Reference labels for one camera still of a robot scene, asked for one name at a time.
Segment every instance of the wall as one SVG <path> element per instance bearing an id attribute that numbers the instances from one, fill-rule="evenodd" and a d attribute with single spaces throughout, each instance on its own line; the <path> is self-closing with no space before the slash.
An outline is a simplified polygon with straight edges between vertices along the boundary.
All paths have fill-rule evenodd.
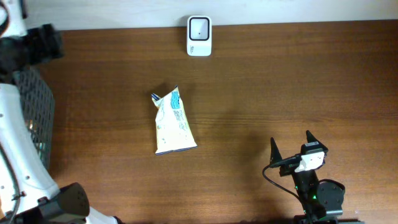
<path id="1" fill-rule="evenodd" d="M 398 19 L 397 0 L 27 0 L 28 27 L 58 29 L 184 26 L 185 16 L 214 25 Z"/>

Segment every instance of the white plastic bag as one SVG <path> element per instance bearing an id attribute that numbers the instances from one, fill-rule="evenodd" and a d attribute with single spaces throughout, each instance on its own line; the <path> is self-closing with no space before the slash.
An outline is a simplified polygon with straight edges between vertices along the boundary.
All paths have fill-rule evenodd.
<path id="1" fill-rule="evenodd" d="M 152 94 L 152 101 L 159 109 L 156 115 L 156 155 L 183 151 L 197 147 L 185 116 L 178 86 L 164 96 Z"/>

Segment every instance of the white wall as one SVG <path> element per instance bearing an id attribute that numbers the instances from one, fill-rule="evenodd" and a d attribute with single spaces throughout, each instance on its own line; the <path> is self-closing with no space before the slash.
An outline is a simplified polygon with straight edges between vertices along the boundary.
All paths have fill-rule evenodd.
<path id="1" fill-rule="evenodd" d="M 184 26 L 185 16 L 214 25 L 398 19 L 398 0 L 27 0 L 28 27 L 102 29 Z"/>

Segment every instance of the tabletop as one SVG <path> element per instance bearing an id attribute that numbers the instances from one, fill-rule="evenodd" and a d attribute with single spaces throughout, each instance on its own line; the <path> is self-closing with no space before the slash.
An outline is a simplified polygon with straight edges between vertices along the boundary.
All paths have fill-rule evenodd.
<path id="1" fill-rule="evenodd" d="M 268 222 L 303 214 L 261 170 L 305 131 L 329 148 L 319 179 L 346 186 L 342 218 L 398 220 L 398 21 L 215 26 L 209 57 L 186 29 L 63 32 L 40 66 L 55 97 L 50 174 L 126 223 Z M 156 156 L 151 93 L 178 85 L 198 147 Z M 294 190 L 291 177 L 269 177 Z"/>

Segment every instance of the wooden table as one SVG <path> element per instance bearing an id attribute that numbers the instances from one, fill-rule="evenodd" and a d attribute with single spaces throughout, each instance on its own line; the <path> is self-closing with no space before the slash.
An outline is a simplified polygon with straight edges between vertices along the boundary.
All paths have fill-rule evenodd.
<path id="1" fill-rule="evenodd" d="M 210 57 L 184 28 L 64 32 L 40 67 L 56 100 L 50 173 L 126 223 L 238 223 L 302 214 L 261 175 L 305 130 L 329 147 L 318 177 L 346 186 L 343 218 L 398 220 L 398 21 L 217 26 Z M 150 94 L 180 87 L 199 147 L 155 156 Z M 291 177 L 276 182 L 294 189 Z"/>

